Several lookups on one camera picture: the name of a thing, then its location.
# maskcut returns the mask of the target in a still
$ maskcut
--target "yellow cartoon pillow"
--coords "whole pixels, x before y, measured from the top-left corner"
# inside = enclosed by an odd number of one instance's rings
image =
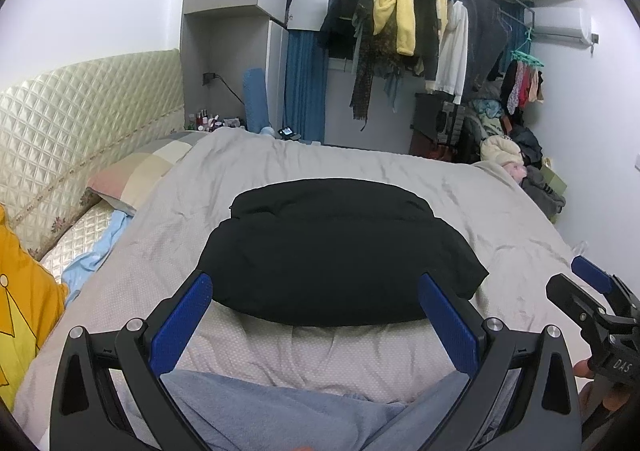
[[[66,285],[20,247],[0,206],[0,397],[9,409],[49,332],[65,310]]]

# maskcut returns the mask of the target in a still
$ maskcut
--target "quilted headboard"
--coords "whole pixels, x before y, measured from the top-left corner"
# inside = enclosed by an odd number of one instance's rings
[[[65,66],[0,92],[0,203],[40,259],[94,203],[88,178],[184,129],[178,50]]]

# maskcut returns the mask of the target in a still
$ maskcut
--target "air conditioner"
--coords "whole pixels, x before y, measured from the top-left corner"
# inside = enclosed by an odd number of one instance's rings
[[[591,14],[585,8],[560,6],[540,6],[534,8],[536,22],[533,25],[534,36],[575,40],[590,46]],[[531,26],[530,13],[527,14],[528,26]]]

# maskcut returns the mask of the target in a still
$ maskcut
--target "blue curtain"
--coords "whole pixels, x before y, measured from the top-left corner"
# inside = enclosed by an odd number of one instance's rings
[[[514,18],[524,21],[524,8],[521,5],[517,3],[501,2],[500,8],[507,14],[512,15]],[[500,62],[500,71],[505,72],[511,62],[511,51],[520,48],[527,38],[527,28],[522,23],[519,23],[504,14],[502,14],[502,21],[511,27],[509,42],[507,43],[507,47],[504,49],[502,61]],[[523,52],[528,54],[529,47],[530,43],[524,45],[524,47],[522,47]]]
[[[303,140],[324,142],[324,98],[328,68],[329,56],[318,46],[316,32],[289,32],[284,126],[302,135]]]

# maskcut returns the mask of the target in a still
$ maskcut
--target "hand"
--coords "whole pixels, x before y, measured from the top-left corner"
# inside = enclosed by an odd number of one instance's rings
[[[593,379],[593,371],[591,371],[587,365],[587,359],[576,363],[574,366],[574,375],[576,377],[583,377],[584,379]],[[587,408],[592,387],[593,382],[587,383],[580,391],[578,401],[581,412],[584,412]],[[628,386],[624,384],[614,384],[609,394],[602,400],[602,405],[608,411],[617,411],[626,404],[630,395],[631,389]]]

